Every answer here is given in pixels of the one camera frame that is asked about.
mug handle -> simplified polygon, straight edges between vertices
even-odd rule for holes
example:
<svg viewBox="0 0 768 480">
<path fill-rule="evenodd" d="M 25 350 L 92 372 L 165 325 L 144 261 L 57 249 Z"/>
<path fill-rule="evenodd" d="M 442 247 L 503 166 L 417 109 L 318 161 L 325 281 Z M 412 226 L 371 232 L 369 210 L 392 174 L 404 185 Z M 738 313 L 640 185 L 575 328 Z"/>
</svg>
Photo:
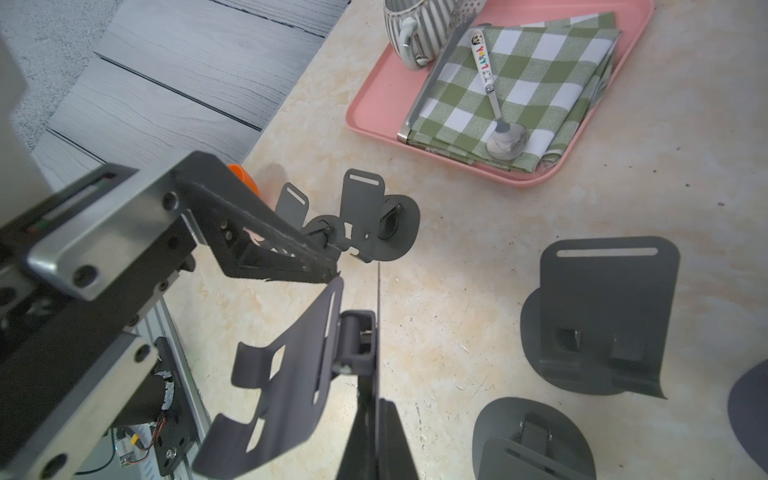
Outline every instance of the mug handle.
<svg viewBox="0 0 768 480">
<path fill-rule="evenodd" d="M 397 38 L 397 45 L 399 45 L 400 58 L 402 63 L 406 64 L 406 68 L 409 70 L 421 70 L 423 65 L 419 65 L 416 61 L 416 56 L 413 54 L 413 34 L 416 32 L 419 23 L 413 17 L 408 17 L 402 21 L 402 27 L 400 29 L 400 35 Z"/>
</svg>

screw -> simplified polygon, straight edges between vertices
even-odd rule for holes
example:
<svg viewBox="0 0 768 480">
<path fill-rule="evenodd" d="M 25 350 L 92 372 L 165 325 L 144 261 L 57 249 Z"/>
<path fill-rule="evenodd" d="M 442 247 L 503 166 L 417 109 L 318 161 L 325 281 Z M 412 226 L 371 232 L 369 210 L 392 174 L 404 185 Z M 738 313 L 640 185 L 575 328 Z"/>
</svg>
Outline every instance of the screw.
<svg viewBox="0 0 768 480">
<path fill-rule="evenodd" d="M 136 355 L 134 355 L 134 360 L 136 363 L 141 363 L 144 361 L 145 358 L 147 358 L 147 355 L 149 355 L 149 345 L 144 344 L 139 347 L 138 350 L 136 350 Z"/>
<path fill-rule="evenodd" d="M 98 276 L 98 270 L 95 266 L 84 265 L 74 271 L 72 283 L 78 288 L 85 288 L 91 285 Z"/>
<path fill-rule="evenodd" d="M 163 196 L 163 208 L 169 212 L 179 206 L 179 197 L 176 192 L 168 192 Z"/>
<path fill-rule="evenodd" d="M 40 478 L 45 480 L 46 478 L 53 478 L 61 468 L 67 463 L 67 454 L 60 453 L 54 458 L 51 458 L 48 463 L 43 467 L 43 471 L 40 472 Z"/>
</svg>

orange object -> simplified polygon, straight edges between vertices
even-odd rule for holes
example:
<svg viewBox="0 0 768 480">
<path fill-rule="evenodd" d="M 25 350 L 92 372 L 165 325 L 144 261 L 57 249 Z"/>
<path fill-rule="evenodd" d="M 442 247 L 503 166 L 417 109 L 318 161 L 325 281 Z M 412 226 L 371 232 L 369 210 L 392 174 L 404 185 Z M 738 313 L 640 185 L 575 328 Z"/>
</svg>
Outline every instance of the orange object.
<svg viewBox="0 0 768 480">
<path fill-rule="evenodd" d="M 256 182 L 253 181 L 253 178 L 251 178 L 248 172 L 238 164 L 230 164 L 227 166 L 232 170 L 232 173 L 235 174 L 237 178 L 240 178 L 240 181 L 246 184 L 258 197 L 259 187 L 256 186 Z"/>
</svg>

pink tray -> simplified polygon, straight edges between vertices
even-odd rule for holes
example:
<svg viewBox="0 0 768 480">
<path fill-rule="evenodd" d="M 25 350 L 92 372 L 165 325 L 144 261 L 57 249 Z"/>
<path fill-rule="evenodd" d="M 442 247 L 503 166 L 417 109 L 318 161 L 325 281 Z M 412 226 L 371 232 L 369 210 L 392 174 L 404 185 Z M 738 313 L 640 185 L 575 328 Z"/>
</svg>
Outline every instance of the pink tray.
<svg viewBox="0 0 768 480">
<path fill-rule="evenodd" d="M 493 25 L 523 25 L 610 10 L 616 12 L 617 27 L 622 30 L 616 46 L 618 62 L 611 77 L 612 82 L 648 25 L 654 13 L 653 0 L 488 0 L 476 24 L 489 22 Z M 408 110 L 416 99 L 428 72 L 429 67 L 420 71 L 409 71 L 392 47 L 388 46 L 349 106 L 346 112 L 346 124 L 361 134 L 399 145 L 473 174 L 513 187 L 532 187 L 549 180 L 560 170 L 568 159 L 568 153 L 581 135 L 581 131 L 587 126 L 596 110 L 593 108 L 581 123 L 562 159 L 549 169 L 545 170 L 539 165 L 535 172 L 526 174 L 507 172 L 480 163 L 466 165 L 397 141 L 397 132 L 406 119 Z"/>
</svg>

spoon handle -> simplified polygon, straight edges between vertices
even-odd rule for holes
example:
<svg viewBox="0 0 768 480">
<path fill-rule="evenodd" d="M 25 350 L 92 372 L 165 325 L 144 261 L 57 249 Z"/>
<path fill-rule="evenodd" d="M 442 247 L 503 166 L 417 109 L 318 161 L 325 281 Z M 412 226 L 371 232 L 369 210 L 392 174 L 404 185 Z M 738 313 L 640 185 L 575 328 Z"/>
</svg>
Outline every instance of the spoon handle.
<svg viewBox="0 0 768 480">
<path fill-rule="evenodd" d="M 482 34 L 482 30 L 479 29 L 472 30 L 470 33 L 472 33 L 472 37 L 469 43 L 472 44 L 472 56 L 475 58 L 475 66 L 478 68 L 478 73 L 485 87 L 485 93 L 491 101 L 493 115 L 496 116 L 496 120 L 500 120 L 502 118 L 502 110 L 498 106 L 498 98 L 496 98 L 496 91 L 493 86 L 491 55 L 485 46 L 485 36 Z"/>
</svg>

